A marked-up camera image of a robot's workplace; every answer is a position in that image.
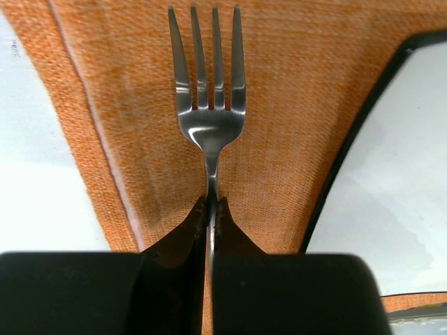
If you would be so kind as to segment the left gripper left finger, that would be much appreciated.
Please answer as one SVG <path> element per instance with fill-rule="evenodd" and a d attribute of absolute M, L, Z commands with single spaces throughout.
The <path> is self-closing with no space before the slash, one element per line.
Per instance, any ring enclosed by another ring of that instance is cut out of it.
<path fill-rule="evenodd" d="M 1 255 L 2 334 L 199 334 L 204 198 L 140 253 Z"/>

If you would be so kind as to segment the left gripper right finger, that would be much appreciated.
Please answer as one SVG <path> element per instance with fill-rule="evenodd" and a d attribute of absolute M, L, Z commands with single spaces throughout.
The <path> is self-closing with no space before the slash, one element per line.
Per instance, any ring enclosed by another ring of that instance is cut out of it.
<path fill-rule="evenodd" d="M 349 254 L 267 254 L 217 209 L 215 334 L 390 334 L 374 277 Z"/>

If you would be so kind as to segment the white square plate black rim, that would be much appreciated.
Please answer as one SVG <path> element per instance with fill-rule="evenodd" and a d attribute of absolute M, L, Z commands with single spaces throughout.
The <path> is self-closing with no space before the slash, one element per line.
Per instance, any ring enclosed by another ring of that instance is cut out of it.
<path fill-rule="evenodd" d="M 383 296 L 446 291 L 446 31 L 407 38 L 355 117 L 302 253 L 362 258 Z"/>

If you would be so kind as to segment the silver fork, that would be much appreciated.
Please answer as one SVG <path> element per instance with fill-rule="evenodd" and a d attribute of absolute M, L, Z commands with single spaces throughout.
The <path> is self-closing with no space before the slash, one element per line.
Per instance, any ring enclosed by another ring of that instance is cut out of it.
<path fill-rule="evenodd" d="M 207 70 L 196 7 L 191 7 L 191 27 L 196 66 L 195 93 L 191 91 L 184 46 L 173 7 L 168 8 L 168 21 L 173 51 L 175 99 L 179 128 L 185 138 L 194 143 L 204 155 L 208 211 L 205 264 L 208 269 L 212 269 L 216 249 L 217 207 L 219 203 L 219 154 L 241 136 L 247 111 L 241 11 L 240 6 L 234 7 L 229 107 L 225 106 L 224 65 L 218 8 L 215 6 L 212 9 L 213 106 L 210 106 L 208 101 Z"/>

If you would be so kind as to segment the orange cloth placemat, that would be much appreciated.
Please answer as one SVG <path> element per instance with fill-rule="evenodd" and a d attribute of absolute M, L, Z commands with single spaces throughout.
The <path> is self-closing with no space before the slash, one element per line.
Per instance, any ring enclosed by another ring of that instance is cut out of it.
<path fill-rule="evenodd" d="M 2 334 L 389 334 L 308 254 L 349 147 L 445 1 L 2 1 L 109 253 L 1 256 Z"/>

